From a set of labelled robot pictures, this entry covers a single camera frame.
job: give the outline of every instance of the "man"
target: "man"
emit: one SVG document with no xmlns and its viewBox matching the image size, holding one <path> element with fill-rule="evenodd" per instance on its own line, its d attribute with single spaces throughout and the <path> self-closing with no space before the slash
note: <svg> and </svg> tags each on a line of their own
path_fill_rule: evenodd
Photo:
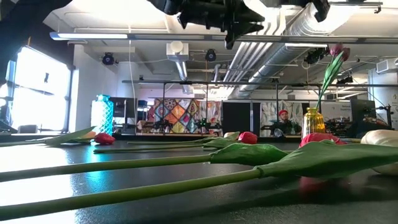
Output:
<svg viewBox="0 0 398 224">
<path fill-rule="evenodd" d="M 279 129 L 284 135 L 293 135 L 301 133 L 301 126 L 295 122 L 289 121 L 289 114 L 287 110 L 279 111 L 279 123 L 274 123 L 271 126 L 271 135 L 275 135 L 275 130 Z"/>
</svg>

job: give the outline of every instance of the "black table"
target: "black table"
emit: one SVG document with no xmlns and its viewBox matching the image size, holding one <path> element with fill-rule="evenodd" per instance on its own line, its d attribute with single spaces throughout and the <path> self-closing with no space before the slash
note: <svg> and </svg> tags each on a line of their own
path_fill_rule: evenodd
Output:
<svg viewBox="0 0 398 224">
<path fill-rule="evenodd" d="M 274 144 L 294 150 L 297 144 Z M 117 142 L 113 147 L 126 147 Z M 93 146 L 0 148 L 0 171 L 73 163 L 208 154 L 199 149 L 93 154 Z M 0 183 L 0 205 L 229 174 L 251 167 L 188 164 L 59 175 Z M 372 170 L 304 194 L 297 177 L 257 179 L 4 223 L 398 223 L 398 178 Z"/>
</svg>

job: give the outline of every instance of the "yellow vase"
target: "yellow vase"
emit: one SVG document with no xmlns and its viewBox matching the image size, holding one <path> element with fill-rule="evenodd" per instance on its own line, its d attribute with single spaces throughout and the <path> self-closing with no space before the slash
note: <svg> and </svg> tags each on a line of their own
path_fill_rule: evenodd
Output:
<svg viewBox="0 0 398 224">
<path fill-rule="evenodd" d="M 317 108 L 307 108 L 307 111 L 303 118 L 302 139 L 311 133 L 325 133 L 323 115 L 318 113 Z"/>
</svg>

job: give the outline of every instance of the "tulip stem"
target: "tulip stem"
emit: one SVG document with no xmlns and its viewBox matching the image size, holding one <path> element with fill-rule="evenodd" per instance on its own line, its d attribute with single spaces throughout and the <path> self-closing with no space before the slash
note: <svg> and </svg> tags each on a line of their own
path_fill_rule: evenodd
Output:
<svg viewBox="0 0 398 224">
<path fill-rule="evenodd" d="M 109 153 L 109 152 L 134 152 L 134 151 L 152 151 L 152 150 L 163 150 L 163 149 L 185 149 L 191 147 L 202 147 L 203 144 L 187 144 L 181 146 L 159 146 L 159 147 L 134 147 L 125 149 L 95 149 L 94 153 Z"/>
<path fill-rule="evenodd" d="M 2 142 L 0 143 L 0 147 L 22 146 L 22 145 L 31 145 L 31 144 L 45 144 L 45 141 L 40 140 L 40 141 L 22 141 L 22 142 Z"/>
<path fill-rule="evenodd" d="M 144 198 L 159 197 L 163 195 L 179 194 L 182 192 L 204 189 L 218 185 L 242 182 L 261 177 L 259 169 L 235 172 L 232 174 L 205 177 L 193 180 L 184 180 L 167 184 L 158 184 L 145 187 L 135 187 L 123 190 L 114 190 L 97 194 L 88 194 L 48 200 L 44 202 L 33 202 L 19 205 L 8 205 L 0 207 L 0 221 L 14 218 L 45 215 L 55 212 L 64 212 L 99 205 L 128 202 Z"/>
<path fill-rule="evenodd" d="M 132 144 L 132 145 L 170 145 L 170 144 L 198 144 L 200 142 L 199 140 L 194 140 L 194 141 L 180 141 L 180 142 L 139 142 L 139 141 L 134 141 L 134 142 L 127 142 L 127 144 Z"/>
<path fill-rule="evenodd" d="M 211 155 L 166 157 L 155 159 L 134 159 L 125 161 L 93 162 L 88 164 L 72 164 L 58 167 L 45 167 L 28 170 L 15 170 L 9 172 L 0 172 L 0 182 L 35 177 L 45 177 L 50 175 L 77 174 L 82 172 L 94 172 L 102 170 L 193 164 L 198 162 L 209 162 L 210 157 Z"/>
</svg>

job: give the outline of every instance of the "bright window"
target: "bright window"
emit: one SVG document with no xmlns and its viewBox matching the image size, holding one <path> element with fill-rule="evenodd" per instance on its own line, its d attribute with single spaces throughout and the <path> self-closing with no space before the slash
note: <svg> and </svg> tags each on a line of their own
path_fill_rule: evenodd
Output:
<svg viewBox="0 0 398 224">
<path fill-rule="evenodd" d="M 12 127 L 36 124 L 39 130 L 67 128 L 70 70 L 53 58 L 24 47 L 18 54 Z"/>
</svg>

